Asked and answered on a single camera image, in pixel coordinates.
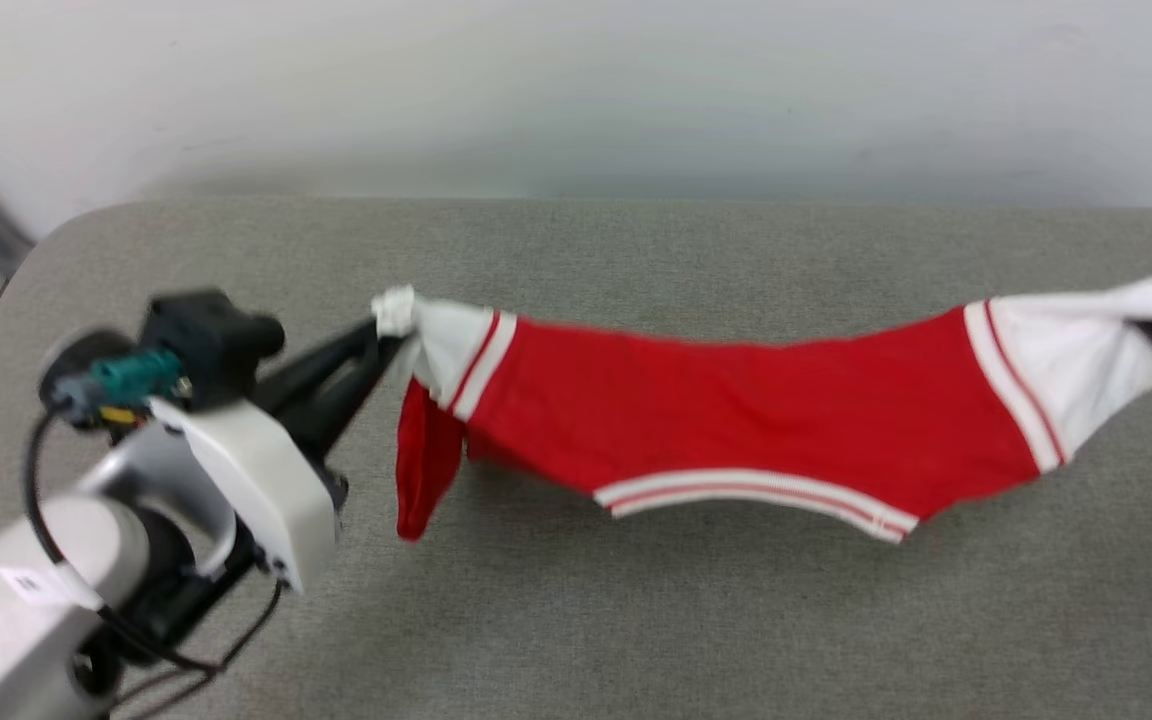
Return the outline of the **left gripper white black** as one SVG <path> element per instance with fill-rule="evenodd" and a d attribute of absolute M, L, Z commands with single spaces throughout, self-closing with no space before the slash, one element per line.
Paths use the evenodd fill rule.
<path fill-rule="evenodd" d="M 404 342 L 378 340 L 367 318 L 257 381 L 256 401 L 302 401 L 291 432 L 247 397 L 209 410 L 152 397 L 146 427 L 122 444 L 129 497 L 177 511 L 212 541 L 205 559 L 134 607 L 152 638 L 179 644 L 252 571 L 285 592 L 320 588 L 342 497 L 323 460 Z"/>

